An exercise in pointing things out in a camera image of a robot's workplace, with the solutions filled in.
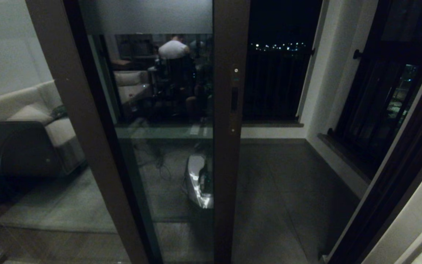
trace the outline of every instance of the door handle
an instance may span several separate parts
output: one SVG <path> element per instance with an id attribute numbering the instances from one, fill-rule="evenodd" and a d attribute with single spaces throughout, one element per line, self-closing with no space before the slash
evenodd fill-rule
<path id="1" fill-rule="evenodd" d="M 239 105 L 239 87 L 232 87 L 231 112 L 237 112 Z"/>
<path id="2" fill-rule="evenodd" d="M 239 126 L 239 87 L 241 72 L 238 65 L 232 65 L 231 69 L 231 111 L 229 112 L 229 134 L 236 135 Z"/>
<path id="3" fill-rule="evenodd" d="M 363 53 L 361 53 L 358 49 L 357 50 L 355 50 L 355 53 L 354 53 L 354 55 L 353 55 L 353 59 L 357 59 L 357 58 L 361 58 L 362 56 L 363 56 L 364 54 Z"/>

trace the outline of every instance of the glass panel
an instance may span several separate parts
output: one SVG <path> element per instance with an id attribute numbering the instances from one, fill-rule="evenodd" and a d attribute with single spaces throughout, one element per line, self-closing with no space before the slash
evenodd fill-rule
<path id="1" fill-rule="evenodd" d="M 400 71 L 400 67 L 399 64 L 389 63 L 382 80 L 377 84 L 377 87 L 371 91 L 374 92 L 374 95 L 370 102 L 367 115 L 364 117 L 364 123 L 359 122 L 362 126 L 362 130 L 359 134 L 358 142 L 362 145 L 368 144 L 370 135 L 375 129 L 375 124 L 385 110 L 385 101 L 388 100 L 388 96 L 392 92 L 392 89 L 395 89 L 394 85 L 395 82 L 397 82 L 397 75 Z"/>
<path id="2" fill-rule="evenodd" d="M 392 1 L 382 40 L 422 42 L 422 0 Z"/>
<path id="3" fill-rule="evenodd" d="M 386 144 L 390 144 L 390 142 L 385 141 L 392 140 L 395 137 L 397 128 L 403 123 L 421 83 L 422 72 L 419 72 L 419 67 L 406 65 L 400 77 L 399 85 L 395 88 L 389 101 L 387 111 L 381 117 L 377 132 L 370 142 L 370 149 L 373 152 L 378 153 L 384 150 Z"/>
<path id="4" fill-rule="evenodd" d="M 212 262 L 212 0 L 80 4 L 146 243 Z"/>
<path id="5" fill-rule="evenodd" d="M 0 263 L 129 263 L 25 1 L 0 1 Z"/>
<path id="6" fill-rule="evenodd" d="M 318 0 L 251 1 L 244 121 L 298 119 L 321 5 Z"/>
<path id="7" fill-rule="evenodd" d="M 357 107 L 356 114 L 353 116 L 353 125 L 349 129 L 348 136 L 353 140 L 357 139 L 357 135 L 362 129 L 362 124 L 367 117 L 367 112 L 370 109 L 377 87 L 382 81 L 387 65 L 388 63 L 383 61 L 373 63 L 372 73 L 369 76 L 367 84 L 365 84 L 359 106 Z"/>

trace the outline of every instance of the cushion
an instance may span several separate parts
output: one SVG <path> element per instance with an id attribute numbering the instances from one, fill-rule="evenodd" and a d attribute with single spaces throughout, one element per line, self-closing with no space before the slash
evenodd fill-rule
<path id="1" fill-rule="evenodd" d="M 46 109 L 38 104 L 31 104 L 22 107 L 18 112 L 12 115 L 7 121 L 37 121 L 43 125 L 53 121 L 53 118 L 47 114 Z"/>
<path id="2" fill-rule="evenodd" d="M 69 118 L 58 119 L 47 125 L 45 130 L 62 159 L 64 172 L 69 174 L 85 159 L 71 121 Z"/>
<path id="3" fill-rule="evenodd" d="M 56 120 L 50 125 L 47 125 L 45 130 L 54 147 L 59 147 L 76 137 L 76 133 L 74 132 L 73 125 L 69 118 Z"/>
<path id="4" fill-rule="evenodd" d="M 34 103 L 40 105 L 44 103 L 36 87 L 29 87 L 0 95 L 0 121 L 7 120 L 23 107 Z"/>
<path id="5" fill-rule="evenodd" d="M 115 74 L 115 81 L 117 82 L 117 86 L 127 86 L 127 85 L 138 85 L 141 83 L 142 75 L 144 74 L 141 71 L 136 72 L 120 72 L 116 71 Z"/>
<path id="6" fill-rule="evenodd" d="M 118 93 L 122 104 L 152 96 L 150 85 L 122 86 L 118 87 Z"/>

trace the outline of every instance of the tiled floor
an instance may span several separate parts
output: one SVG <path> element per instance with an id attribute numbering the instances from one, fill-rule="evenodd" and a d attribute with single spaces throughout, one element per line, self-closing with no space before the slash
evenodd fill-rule
<path id="1" fill-rule="evenodd" d="M 307 142 L 243 144 L 240 160 L 235 262 L 318 263 L 357 197 Z"/>
<path id="2" fill-rule="evenodd" d="M 189 148 L 177 153 L 167 150 L 171 155 L 166 155 L 165 159 L 172 175 L 183 175 L 185 161 L 182 159 L 186 160 Z M 154 175 L 152 171 L 142 173 Z M 157 175 L 154 181 L 143 181 L 145 187 L 153 190 L 161 180 L 164 179 Z M 179 184 L 180 181 L 174 184 L 177 190 L 171 193 L 182 197 Z M 167 194 L 163 189 L 159 190 L 162 191 L 153 194 Z M 320 255 L 327 254 L 335 244 L 357 202 L 358 199 L 308 143 L 243 144 L 234 263 L 317 264 Z M 153 218 L 157 217 L 155 227 L 163 257 L 181 263 L 189 263 L 184 260 L 190 257 L 200 261 L 212 259 L 209 248 L 212 243 L 208 243 L 212 234 L 206 232 L 207 228 L 197 228 L 193 221 L 182 221 L 191 215 L 183 214 L 185 207 L 170 205 L 162 210 L 161 205 L 164 203 L 154 205 Z M 172 210 L 176 221 L 171 221 L 169 215 L 162 215 L 173 208 L 180 209 Z M 10 261 L 47 264 L 129 262 L 117 234 L 7 228 L 0 229 L 0 247 Z"/>

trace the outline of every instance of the city lights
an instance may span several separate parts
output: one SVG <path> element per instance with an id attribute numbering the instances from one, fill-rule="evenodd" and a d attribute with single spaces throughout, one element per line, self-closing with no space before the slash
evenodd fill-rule
<path id="1" fill-rule="evenodd" d="M 258 51 L 298 51 L 301 48 L 306 47 L 303 42 L 296 42 L 295 45 L 293 43 L 278 43 L 278 44 L 260 44 L 255 45 L 255 50 Z"/>

